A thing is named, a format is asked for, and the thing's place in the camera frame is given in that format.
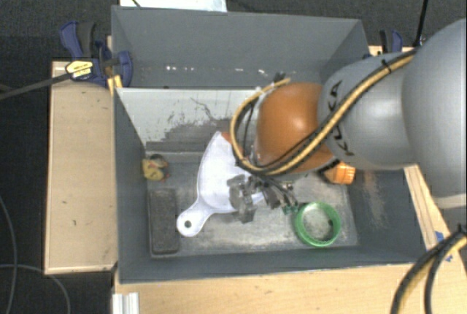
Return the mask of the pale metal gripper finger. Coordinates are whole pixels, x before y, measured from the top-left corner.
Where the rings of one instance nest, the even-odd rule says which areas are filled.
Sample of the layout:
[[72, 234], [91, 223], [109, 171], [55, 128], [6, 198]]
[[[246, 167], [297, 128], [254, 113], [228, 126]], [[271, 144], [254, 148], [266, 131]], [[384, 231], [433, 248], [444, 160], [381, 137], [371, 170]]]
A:
[[257, 206], [253, 201], [243, 199], [239, 203], [238, 218], [241, 223], [249, 223], [254, 220]]
[[237, 175], [227, 180], [228, 199], [231, 204], [252, 204], [252, 193], [247, 187], [244, 175]]

